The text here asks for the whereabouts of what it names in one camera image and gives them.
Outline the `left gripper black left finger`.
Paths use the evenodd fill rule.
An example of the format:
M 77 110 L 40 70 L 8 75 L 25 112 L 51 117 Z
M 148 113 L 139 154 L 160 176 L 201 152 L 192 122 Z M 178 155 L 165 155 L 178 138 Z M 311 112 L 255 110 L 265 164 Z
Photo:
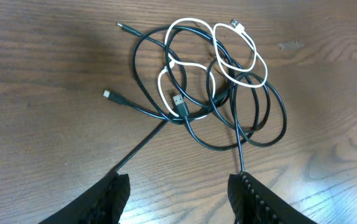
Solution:
M 42 223 L 118 224 L 130 193 L 129 176 L 110 172 Z

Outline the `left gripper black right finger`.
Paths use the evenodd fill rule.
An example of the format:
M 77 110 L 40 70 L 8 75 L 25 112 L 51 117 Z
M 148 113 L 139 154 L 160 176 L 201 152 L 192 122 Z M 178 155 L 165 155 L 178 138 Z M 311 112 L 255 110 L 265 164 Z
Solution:
M 248 172 L 229 176 L 228 198 L 239 224 L 315 224 Z

